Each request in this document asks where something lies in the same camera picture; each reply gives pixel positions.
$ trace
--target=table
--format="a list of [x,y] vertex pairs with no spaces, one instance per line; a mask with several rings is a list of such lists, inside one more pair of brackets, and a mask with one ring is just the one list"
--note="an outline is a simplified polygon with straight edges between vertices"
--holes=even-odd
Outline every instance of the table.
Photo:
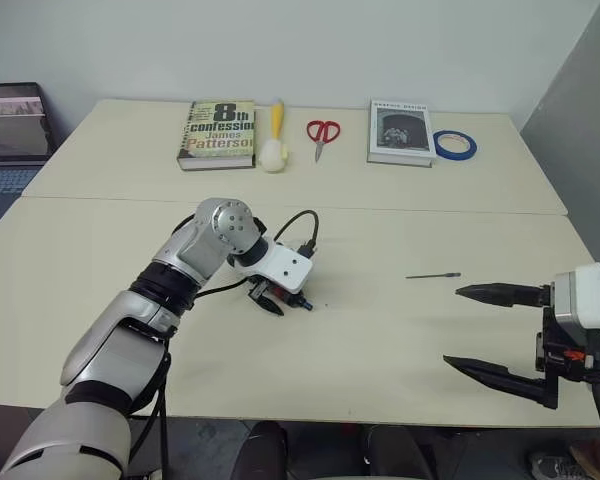
[[[23,197],[0,222],[0,403],[47,406],[65,356],[194,203]],[[275,231],[297,209],[254,208]],[[582,384],[560,409],[482,387],[442,361],[535,375],[541,312],[454,295],[539,284],[591,262],[559,215],[320,208],[313,312],[259,309],[245,290],[200,299],[172,341],[171,415],[462,426],[596,426]],[[310,234],[298,222],[284,235]],[[405,275],[460,271],[451,279]],[[224,268],[209,287],[235,280]]]
[[[367,164],[368,111],[287,108],[281,174],[249,170],[183,172],[176,162],[187,103],[101,101],[36,175],[25,196],[200,202],[237,197],[249,204],[390,210],[566,214],[507,115],[433,113],[434,130],[473,136],[478,154],[436,159],[432,169]],[[257,117],[257,145],[269,110]],[[305,134],[313,119],[336,120],[340,137],[318,164]]]

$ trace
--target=scissors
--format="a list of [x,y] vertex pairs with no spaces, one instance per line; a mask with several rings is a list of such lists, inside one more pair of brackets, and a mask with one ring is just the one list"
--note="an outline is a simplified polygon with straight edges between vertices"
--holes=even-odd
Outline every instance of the scissors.
[[313,120],[307,123],[307,135],[309,138],[316,142],[316,163],[320,159],[320,155],[322,154],[322,147],[324,147],[327,143],[333,142],[338,135],[340,135],[340,124],[332,121],[322,121],[322,120]]

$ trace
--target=blue tape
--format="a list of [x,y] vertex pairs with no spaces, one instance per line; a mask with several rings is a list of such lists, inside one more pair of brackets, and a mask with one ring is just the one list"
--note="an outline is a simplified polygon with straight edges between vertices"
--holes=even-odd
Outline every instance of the blue tape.
[[[440,142],[438,141],[438,139],[440,137],[446,136],[446,135],[457,136],[457,137],[460,137],[461,139],[466,140],[467,143],[469,143],[469,148],[464,152],[452,152],[450,150],[443,148],[440,145]],[[436,145],[436,153],[438,155],[440,155],[442,158],[446,158],[448,160],[456,160],[456,161],[468,160],[471,157],[473,157],[476,154],[476,152],[478,151],[478,145],[476,144],[476,141],[473,138],[471,138],[469,135],[467,135],[465,133],[456,132],[455,130],[440,130],[439,132],[434,133],[433,134],[433,143],[435,143],[435,145]]]

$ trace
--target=laptop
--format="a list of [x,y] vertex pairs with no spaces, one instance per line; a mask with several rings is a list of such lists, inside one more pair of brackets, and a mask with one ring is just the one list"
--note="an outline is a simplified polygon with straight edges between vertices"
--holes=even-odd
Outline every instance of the laptop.
[[56,150],[37,83],[0,83],[0,217]]

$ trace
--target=book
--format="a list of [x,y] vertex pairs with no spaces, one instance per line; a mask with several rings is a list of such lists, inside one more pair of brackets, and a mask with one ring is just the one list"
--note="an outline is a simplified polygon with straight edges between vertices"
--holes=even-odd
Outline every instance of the book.
[[252,100],[193,102],[178,152],[180,168],[253,168],[253,107]]
[[426,105],[371,101],[367,162],[430,167],[436,156]]

